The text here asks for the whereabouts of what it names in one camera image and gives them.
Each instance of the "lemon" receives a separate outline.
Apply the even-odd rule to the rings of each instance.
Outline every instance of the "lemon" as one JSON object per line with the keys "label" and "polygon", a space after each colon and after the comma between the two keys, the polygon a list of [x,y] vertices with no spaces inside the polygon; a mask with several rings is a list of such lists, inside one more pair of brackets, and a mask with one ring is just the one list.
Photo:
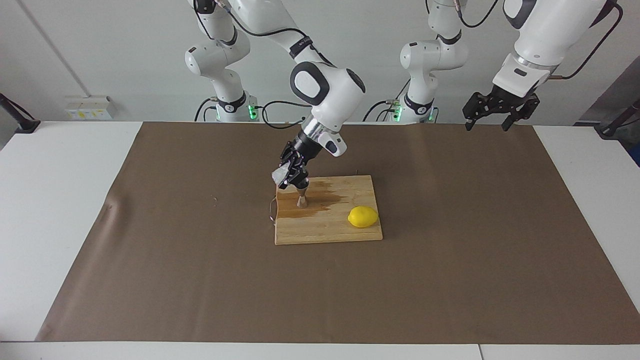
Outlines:
{"label": "lemon", "polygon": [[378,213],[369,206],[356,206],[349,212],[347,220],[355,227],[369,227],[378,221]]}

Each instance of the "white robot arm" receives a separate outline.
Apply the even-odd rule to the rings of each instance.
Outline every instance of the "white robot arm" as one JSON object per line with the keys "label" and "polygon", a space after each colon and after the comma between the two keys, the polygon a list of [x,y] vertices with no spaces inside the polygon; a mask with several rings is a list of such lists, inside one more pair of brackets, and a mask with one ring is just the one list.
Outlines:
{"label": "white robot arm", "polygon": [[609,13],[611,4],[611,0],[505,0],[504,14],[520,37],[495,75],[491,92],[474,93],[463,108],[467,130],[492,113],[509,114],[502,123],[505,131],[528,119],[540,103],[534,91],[584,32]]}
{"label": "white robot arm", "polygon": [[340,136],[342,124],[353,114],[364,96],[365,87],[350,69],[331,64],[298,29],[279,0],[215,0],[231,17],[234,12],[246,24],[245,31],[268,37],[283,47],[297,63],[290,76],[291,90],[311,104],[311,117],[280,156],[273,179],[281,188],[293,184],[308,186],[307,162],[324,148],[333,156],[342,155],[346,143]]}
{"label": "white robot arm", "polygon": [[467,62],[468,47],[461,39],[461,22],[453,0],[433,0],[429,27],[437,34],[435,40],[410,42],[400,52],[400,64],[411,80],[400,98],[402,110],[393,119],[397,122],[426,120],[438,87],[438,79],[431,71],[457,69]]}
{"label": "white robot arm", "polygon": [[218,98],[216,109],[220,121],[257,120],[257,112],[253,111],[256,98],[243,90],[238,73],[226,69],[249,53],[249,39],[212,0],[188,1],[196,12],[200,31],[210,40],[185,52],[187,67],[192,73],[211,80]]}

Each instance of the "table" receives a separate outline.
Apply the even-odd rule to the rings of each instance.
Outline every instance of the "table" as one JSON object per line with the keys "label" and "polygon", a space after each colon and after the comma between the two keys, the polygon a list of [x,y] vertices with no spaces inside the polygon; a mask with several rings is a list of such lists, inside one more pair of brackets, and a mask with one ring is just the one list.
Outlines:
{"label": "table", "polygon": [[[36,336],[140,122],[46,122],[0,152],[0,341]],[[535,127],[587,223],[640,309],[640,168],[591,128]],[[639,359],[640,345],[300,345],[2,343],[0,357]]]}

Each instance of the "wooden cutting board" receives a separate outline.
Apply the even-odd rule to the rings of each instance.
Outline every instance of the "wooden cutting board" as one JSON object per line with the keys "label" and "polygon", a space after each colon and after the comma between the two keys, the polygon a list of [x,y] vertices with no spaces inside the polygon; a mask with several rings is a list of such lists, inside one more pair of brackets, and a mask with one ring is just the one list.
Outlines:
{"label": "wooden cutting board", "polygon": [[294,186],[276,192],[276,245],[382,240],[380,220],[370,227],[357,228],[347,216],[356,206],[370,206],[378,212],[370,175],[311,177],[307,207],[296,206]]}

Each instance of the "brown table cover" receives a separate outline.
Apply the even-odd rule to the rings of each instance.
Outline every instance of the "brown table cover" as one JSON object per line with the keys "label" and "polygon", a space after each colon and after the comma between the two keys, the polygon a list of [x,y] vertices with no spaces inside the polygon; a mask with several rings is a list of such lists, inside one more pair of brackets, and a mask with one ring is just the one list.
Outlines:
{"label": "brown table cover", "polygon": [[309,170],[372,175],[384,240],[275,246],[297,131],[144,123],[37,340],[640,343],[533,128],[346,126]]}

